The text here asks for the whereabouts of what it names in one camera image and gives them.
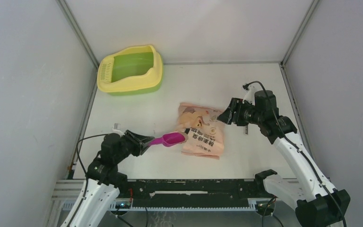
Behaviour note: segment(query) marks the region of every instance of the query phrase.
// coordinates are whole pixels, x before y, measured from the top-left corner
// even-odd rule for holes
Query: green litter box
[[[129,47],[102,60],[96,82],[113,96],[154,92],[161,86],[163,68],[152,45]]]

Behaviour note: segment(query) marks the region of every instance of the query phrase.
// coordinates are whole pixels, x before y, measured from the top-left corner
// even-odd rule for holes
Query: pink plastic scoop
[[[149,143],[149,145],[151,146],[151,145],[162,144],[165,147],[171,147],[171,146],[179,144],[179,143],[184,143],[187,139],[188,139],[188,136],[186,133],[177,131],[177,132],[165,134],[160,138],[156,138],[153,141],[151,141]]]

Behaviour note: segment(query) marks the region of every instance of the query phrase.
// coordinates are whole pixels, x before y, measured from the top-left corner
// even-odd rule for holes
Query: red wire
[[[130,191],[130,203],[131,203],[133,201],[133,189],[130,188],[129,191]]]

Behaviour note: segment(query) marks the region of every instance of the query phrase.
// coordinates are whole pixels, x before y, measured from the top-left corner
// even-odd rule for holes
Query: black base
[[[350,196],[346,190],[336,190],[332,196],[344,215],[350,203]],[[324,227],[341,220],[340,212],[330,195],[319,196],[311,202],[299,200],[297,205],[295,214],[303,227]]]

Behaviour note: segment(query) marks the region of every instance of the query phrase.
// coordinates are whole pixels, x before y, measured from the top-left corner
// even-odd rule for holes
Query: pink bag
[[[183,154],[219,159],[225,148],[225,124],[216,119],[221,113],[222,111],[209,107],[180,103],[176,130],[185,131],[190,128]]]

